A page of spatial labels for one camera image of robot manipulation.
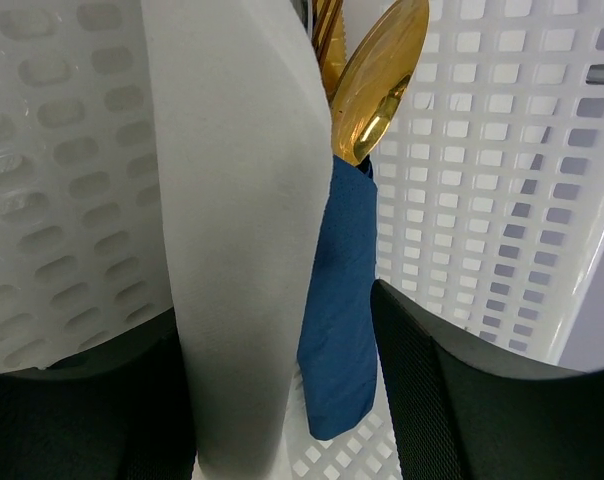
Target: gold utensil handle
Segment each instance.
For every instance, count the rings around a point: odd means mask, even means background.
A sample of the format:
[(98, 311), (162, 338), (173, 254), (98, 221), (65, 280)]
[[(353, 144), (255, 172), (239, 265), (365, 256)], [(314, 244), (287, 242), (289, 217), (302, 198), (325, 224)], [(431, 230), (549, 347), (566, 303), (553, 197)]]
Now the gold utensil handle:
[(346, 66), (342, 3), (342, 0), (314, 0), (313, 2), (317, 21), (314, 26), (315, 41), (312, 40), (312, 44), (322, 73), (322, 84), (329, 100), (333, 98), (338, 80)]
[(389, 128), (415, 71), (428, 0), (397, 0), (349, 60), (331, 102), (333, 153), (359, 165)]

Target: dish rack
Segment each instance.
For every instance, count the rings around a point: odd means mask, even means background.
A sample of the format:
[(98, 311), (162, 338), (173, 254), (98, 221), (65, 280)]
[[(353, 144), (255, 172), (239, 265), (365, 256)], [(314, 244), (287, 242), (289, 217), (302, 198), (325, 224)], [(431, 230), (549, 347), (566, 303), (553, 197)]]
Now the dish rack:
[[(389, 2), (345, 2), (354, 45)], [(373, 155), (378, 274), (502, 348), (556, 363), (604, 247), (604, 0), (431, 0)], [(0, 372), (171, 305), (139, 0), (0, 0)], [(382, 385), (331, 442), (296, 375), (294, 478), (401, 478)]]

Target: white plastic basket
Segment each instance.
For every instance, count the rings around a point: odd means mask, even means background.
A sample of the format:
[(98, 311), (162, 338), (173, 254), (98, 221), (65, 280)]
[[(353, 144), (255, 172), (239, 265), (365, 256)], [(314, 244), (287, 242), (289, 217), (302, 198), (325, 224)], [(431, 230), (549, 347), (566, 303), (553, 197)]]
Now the white plastic basket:
[[(351, 48), (388, 3), (345, 2)], [(0, 372), (170, 306), (147, 69), (139, 0), (0, 0)], [(604, 0), (432, 0), (374, 163), (380, 277), (556, 362), (604, 245)], [(295, 478), (400, 478), (382, 387), (316, 442), (297, 376), (286, 433)]]

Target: white plastic grid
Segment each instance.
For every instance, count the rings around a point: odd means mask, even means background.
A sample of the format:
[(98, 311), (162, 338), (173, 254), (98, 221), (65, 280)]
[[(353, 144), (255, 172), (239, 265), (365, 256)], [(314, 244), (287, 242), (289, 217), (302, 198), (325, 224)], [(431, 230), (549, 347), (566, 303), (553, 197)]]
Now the white plastic grid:
[(156, 169), (139, 1), (0, 0), (0, 371), (170, 307)]
[(431, 2), (375, 157), (380, 276), (486, 340), (557, 361), (604, 242), (598, 65), (604, 0)]

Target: white paper towel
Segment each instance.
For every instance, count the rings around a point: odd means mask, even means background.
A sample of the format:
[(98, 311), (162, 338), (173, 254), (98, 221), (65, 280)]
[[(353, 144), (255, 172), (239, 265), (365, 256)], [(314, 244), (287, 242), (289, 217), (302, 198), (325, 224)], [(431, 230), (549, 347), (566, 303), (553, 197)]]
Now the white paper towel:
[(331, 175), (317, 63), (289, 0), (142, 4), (199, 464), (209, 479), (281, 480), (271, 467)]

